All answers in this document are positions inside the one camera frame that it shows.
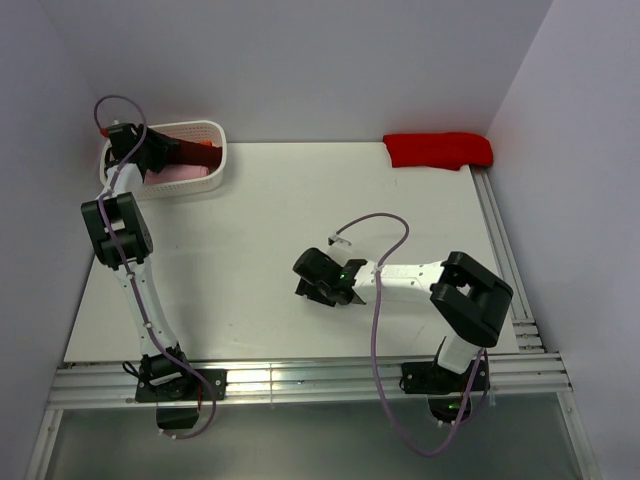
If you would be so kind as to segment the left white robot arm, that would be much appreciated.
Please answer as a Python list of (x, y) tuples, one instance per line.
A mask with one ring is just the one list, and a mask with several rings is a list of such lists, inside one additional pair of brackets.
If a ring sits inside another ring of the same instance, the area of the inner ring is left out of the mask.
[(115, 124), (101, 131), (109, 140), (105, 185), (81, 205), (97, 260), (111, 269), (127, 297), (140, 342), (140, 365), (123, 363), (138, 382), (138, 402), (183, 400), (196, 390), (194, 373), (162, 309), (152, 276), (151, 234), (135, 194), (152, 165), (155, 140), (171, 147), (144, 124)]

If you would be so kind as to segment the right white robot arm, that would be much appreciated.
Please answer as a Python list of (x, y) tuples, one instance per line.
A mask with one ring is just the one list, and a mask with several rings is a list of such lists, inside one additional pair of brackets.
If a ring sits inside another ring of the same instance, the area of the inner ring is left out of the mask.
[(294, 263), (296, 294), (335, 307), (380, 305), (384, 300), (435, 307), (452, 332), (438, 347), (427, 374), (434, 393), (462, 383), (482, 349), (497, 345), (513, 289), (464, 252), (420, 265), (378, 266), (364, 259), (341, 265), (313, 247)]

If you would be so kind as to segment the dark red t-shirt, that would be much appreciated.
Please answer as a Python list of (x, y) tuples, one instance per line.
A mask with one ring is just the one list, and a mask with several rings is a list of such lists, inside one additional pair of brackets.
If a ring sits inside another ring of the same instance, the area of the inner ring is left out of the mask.
[(222, 163), (223, 149), (206, 147), (196, 142), (178, 140), (168, 156), (169, 165), (198, 165), (216, 170)]

